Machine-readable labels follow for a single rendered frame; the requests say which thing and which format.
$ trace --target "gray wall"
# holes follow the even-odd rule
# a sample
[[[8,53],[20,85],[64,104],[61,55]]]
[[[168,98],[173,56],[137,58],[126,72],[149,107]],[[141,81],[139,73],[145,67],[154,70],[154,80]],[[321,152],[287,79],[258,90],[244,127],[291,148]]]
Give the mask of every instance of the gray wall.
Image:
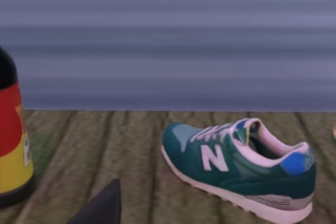
[[[336,0],[0,0],[31,109],[336,111]]]

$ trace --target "shoe tongue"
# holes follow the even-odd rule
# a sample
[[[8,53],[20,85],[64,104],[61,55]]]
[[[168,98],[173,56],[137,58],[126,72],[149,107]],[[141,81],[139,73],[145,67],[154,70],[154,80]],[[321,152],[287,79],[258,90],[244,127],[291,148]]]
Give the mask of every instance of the shoe tongue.
[[[262,121],[258,118],[240,120],[234,125],[234,137],[243,144],[248,145],[250,133],[257,133],[261,125]]]

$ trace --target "new balance shoe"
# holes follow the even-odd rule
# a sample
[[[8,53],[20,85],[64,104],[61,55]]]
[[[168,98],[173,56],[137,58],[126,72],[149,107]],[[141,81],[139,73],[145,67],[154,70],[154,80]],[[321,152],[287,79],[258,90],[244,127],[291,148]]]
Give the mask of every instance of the new balance shoe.
[[[205,129],[169,125],[162,153],[181,180],[270,222],[297,223],[312,211],[311,148],[282,143],[260,119]]]

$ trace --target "wooden surface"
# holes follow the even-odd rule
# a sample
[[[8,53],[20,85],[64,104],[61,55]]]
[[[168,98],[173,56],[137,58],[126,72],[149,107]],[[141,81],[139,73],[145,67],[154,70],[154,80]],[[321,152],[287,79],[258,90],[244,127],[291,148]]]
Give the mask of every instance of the wooden surface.
[[[26,202],[2,209],[0,223],[65,223],[114,178],[121,179],[123,224],[265,223],[182,183],[159,150],[171,122],[206,127],[246,116],[261,118],[285,143],[311,144],[317,187],[303,223],[335,223],[336,114],[85,111],[26,111],[39,185]]]

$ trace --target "red and yellow label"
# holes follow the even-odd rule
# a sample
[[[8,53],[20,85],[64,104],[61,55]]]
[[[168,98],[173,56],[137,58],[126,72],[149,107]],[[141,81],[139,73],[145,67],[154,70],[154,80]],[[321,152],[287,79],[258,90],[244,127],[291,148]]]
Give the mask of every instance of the red and yellow label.
[[[18,84],[0,90],[0,194],[24,185],[33,175]]]

